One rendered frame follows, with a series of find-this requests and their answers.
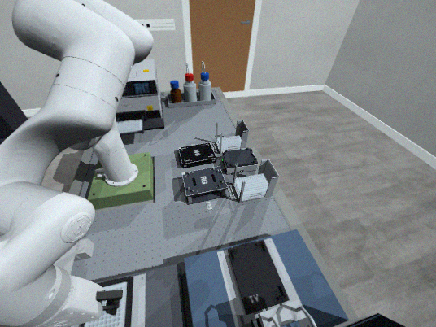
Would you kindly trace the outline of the brown glass bottle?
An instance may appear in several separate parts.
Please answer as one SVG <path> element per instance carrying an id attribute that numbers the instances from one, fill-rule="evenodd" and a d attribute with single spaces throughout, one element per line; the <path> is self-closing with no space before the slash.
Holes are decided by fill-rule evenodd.
<path id="1" fill-rule="evenodd" d="M 180 90 L 178 93 L 173 93 L 172 91 L 170 91 L 170 93 L 171 93 L 172 103 L 181 102 L 181 91 Z"/>

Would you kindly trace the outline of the white plastic bottle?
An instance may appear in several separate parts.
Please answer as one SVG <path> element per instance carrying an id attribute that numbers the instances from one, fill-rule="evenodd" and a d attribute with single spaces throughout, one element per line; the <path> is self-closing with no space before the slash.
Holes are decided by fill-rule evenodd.
<path id="1" fill-rule="evenodd" d="M 185 95 L 185 102 L 195 102 L 197 101 L 197 92 L 196 92 L 196 83 L 192 86 L 185 85 L 184 86 L 184 95 Z"/>

